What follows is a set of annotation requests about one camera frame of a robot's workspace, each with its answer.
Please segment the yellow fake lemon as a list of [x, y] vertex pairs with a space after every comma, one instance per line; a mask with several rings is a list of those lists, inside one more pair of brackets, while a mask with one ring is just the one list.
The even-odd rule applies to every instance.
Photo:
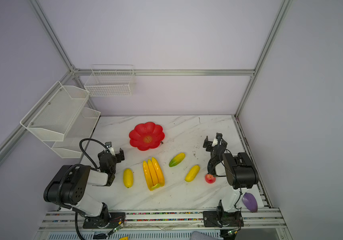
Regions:
[[125, 169], [123, 172], [123, 184], [126, 188], [131, 188], [133, 186], [134, 177], [133, 171], [129, 168]]

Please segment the red fake apple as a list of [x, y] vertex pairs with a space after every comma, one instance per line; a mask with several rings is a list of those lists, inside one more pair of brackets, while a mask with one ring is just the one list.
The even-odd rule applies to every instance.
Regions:
[[206, 174], [205, 175], [205, 181], [208, 184], [213, 184], [216, 181], [216, 177], [214, 177], [213, 175], [210, 175], [210, 174]]

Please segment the green yellow fake mango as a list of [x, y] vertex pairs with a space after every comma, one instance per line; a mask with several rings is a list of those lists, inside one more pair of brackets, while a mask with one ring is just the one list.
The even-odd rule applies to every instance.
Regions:
[[178, 164], [180, 164], [186, 157], [186, 154], [185, 153], [179, 153], [177, 154], [176, 156], [174, 156], [170, 162], [169, 162], [169, 167], [175, 167], [177, 166]]

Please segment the yellow fake fruit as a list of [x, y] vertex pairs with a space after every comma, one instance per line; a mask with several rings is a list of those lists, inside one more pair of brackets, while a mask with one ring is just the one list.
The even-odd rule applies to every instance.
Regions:
[[198, 175], [199, 171], [200, 171], [200, 166], [199, 165], [194, 165], [188, 172], [188, 174], [185, 177], [185, 181], [186, 182], [192, 182], [196, 176]]

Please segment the yellow fake banana bunch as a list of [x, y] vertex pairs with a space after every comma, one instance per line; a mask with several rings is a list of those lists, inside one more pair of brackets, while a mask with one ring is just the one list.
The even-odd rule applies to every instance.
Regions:
[[147, 188], [154, 191], [165, 185], [165, 178], [158, 161], [155, 158], [142, 163]]

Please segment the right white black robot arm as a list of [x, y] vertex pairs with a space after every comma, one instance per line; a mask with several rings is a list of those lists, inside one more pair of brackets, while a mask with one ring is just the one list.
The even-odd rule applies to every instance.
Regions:
[[259, 202], [249, 190], [259, 183], [257, 169], [247, 153], [233, 155], [227, 149], [227, 145], [221, 133], [216, 133], [213, 141], [205, 138], [203, 148], [210, 153], [206, 182], [226, 178], [231, 187], [231, 190], [220, 199], [221, 210], [232, 213], [246, 208], [255, 213], [258, 211]]

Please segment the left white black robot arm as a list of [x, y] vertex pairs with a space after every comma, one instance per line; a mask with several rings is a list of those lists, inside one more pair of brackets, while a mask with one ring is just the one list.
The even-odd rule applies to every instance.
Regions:
[[82, 164], [64, 165], [43, 193], [48, 203], [79, 213], [83, 217], [111, 219], [107, 205], [86, 192], [87, 186], [110, 187], [115, 179], [116, 165], [124, 161], [124, 151], [117, 154], [108, 148], [98, 154], [100, 169]]

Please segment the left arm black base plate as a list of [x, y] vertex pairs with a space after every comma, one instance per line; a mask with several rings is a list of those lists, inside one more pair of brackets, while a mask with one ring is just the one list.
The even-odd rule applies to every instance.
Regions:
[[119, 223], [123, 224], [126, 217], [124, 212], [109, 212], [106, 216], [86, 217], [83, 229], [114, 229]]

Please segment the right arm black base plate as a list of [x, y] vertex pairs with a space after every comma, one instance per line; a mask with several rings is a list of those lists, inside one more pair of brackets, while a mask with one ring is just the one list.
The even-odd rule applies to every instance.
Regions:
[[233, 213], [204, 211], [203, 212], [205, 227], [243, 227], [244, 221], [240, 211]]

